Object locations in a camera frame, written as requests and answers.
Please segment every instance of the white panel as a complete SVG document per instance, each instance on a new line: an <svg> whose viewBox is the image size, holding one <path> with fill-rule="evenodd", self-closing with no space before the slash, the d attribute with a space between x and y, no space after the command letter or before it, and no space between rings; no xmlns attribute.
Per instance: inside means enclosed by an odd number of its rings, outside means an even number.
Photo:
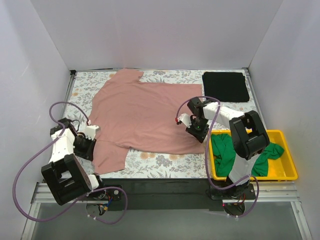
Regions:
<svg viewBox="0 0 320 240"><path fill-rule="evenodd" d="M249 66L282 0L31 0L69 69Z"/></svg>
<svg viewBox="0 0 320 240"><path fill-rule="evenodd" d="M250 65L266 125L284 131L302 208L320 239L320 2L284 0Z"/></svg>
<svg viewBox="0 0 320 240"><path fill-rule="evenodd" d="M282 0L115 1L126 67L248 67Z"/></svg>
<svg viewBox="0 0 320 240"><path fill-rule="evenodd" d="M15 208L12 184L21 166L51 139L49 106L63 100L67 66L29 0L0 0L0 239L17 240L26 222ZM57 107L54 116L61 113ZM28 212L50 151L22 173L18 200Z"/></svg>
<svg viewBox="0 0 320 240"><path fill-rule="evenodd" d="M122 66L112 0L31 0L70 70Z"/></svg>

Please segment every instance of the yellow bin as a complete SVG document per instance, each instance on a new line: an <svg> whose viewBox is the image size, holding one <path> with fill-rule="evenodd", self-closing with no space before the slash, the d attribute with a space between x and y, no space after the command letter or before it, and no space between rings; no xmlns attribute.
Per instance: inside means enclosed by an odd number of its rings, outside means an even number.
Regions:
<svg viewBox="0 0 320 240"><path fill-rule="evenodd" d="M278 144L284 149L284 153L281 157L276 160L268 159L269 168L268 168L268 176L257 176L258 181L292 181L298 178L298 174L294 165L294 162L291 158L289 148L285 139L284 134L280 130L267 130L266 133L269 136L270 142L274 144ZM213 130L212 134L229 134L230 130ZM215 167L215 159L214 152L212 149L211 137L209 140L209 151L211 158L211 166L213 172L213 179L218 181L225 181L226 176L217 176L216 167Z"/></svg>

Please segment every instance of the floral tablecloth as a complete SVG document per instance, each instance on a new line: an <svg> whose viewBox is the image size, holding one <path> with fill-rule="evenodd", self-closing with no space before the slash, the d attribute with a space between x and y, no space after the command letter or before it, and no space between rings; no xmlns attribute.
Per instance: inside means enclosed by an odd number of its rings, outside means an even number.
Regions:
<svg viewBox="0 0 320 240"><path fill-rule="evenodd" d="M240 72L244 70L216 70L217 72ZM202 75L205 70L144 70L140 79L149 83L169 84L203 84ZM76 74L70 102L77 104L89 116L92 109L92 99L100 88L115 75L116 71L88 71ZM227 106L238 111L257 110L255 101L246 77L246 87L249 92L249 102L223 102ZM64 116L80 121L80 131L84 129L86 121L84 116L75 107L66 106ZM214 129L226 129L215 123ZM92 162L79 158L87 174L94 172ZM101 175L102 178L206 178L204 154L174 155L165 153L143 152L130 149L126 159L125 168L120 171Z"/></svg>

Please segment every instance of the green garment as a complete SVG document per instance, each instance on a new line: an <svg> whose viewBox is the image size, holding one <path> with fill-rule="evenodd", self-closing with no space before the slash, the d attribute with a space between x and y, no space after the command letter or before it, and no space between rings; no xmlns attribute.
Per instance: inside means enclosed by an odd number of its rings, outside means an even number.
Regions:
<svg viewBox="0 0 320 240"><path fill-rule="evenodd" d="M226 177L229 175L236 158L236 151L234 149L232 138L226 133L211 135L211 144L213 154L216 156L214 161L215 172L219 177ZM256 160L251 174L259 177L266 177L268 175L268 159L278 159L284 153L284 149L275 143L270 142L269 146L265 148L263 153Z"/></svg>

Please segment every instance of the folded black cloth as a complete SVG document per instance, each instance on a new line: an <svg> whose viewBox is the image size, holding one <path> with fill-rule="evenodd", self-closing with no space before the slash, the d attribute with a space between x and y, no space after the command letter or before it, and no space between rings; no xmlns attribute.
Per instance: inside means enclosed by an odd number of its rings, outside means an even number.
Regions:
<svg viewBox="0 0 320 240"><path fill-rule="evenodd" d="M241 72L208 72L202 75L204 94L221 102L248 102L250 97Z"/></svg>

